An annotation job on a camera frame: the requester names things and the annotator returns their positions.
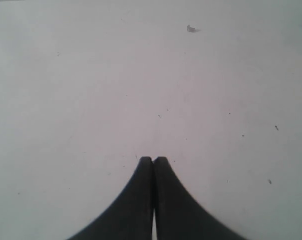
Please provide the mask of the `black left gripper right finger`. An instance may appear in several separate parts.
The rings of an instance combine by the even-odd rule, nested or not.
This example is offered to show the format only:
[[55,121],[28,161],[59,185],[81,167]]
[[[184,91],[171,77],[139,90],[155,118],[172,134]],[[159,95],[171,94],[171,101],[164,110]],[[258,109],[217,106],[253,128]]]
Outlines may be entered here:
[[159,240],[243,240],[209,214],[185,189],[166,157],[153,162],[154,210]]

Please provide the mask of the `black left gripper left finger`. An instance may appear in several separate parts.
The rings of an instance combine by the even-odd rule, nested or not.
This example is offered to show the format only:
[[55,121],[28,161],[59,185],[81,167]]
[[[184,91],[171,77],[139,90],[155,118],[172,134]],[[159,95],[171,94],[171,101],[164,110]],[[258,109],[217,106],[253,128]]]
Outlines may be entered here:
[[130,180],[112,204],[70,239],[152,239],[153,167],[150,157],[140,158]]

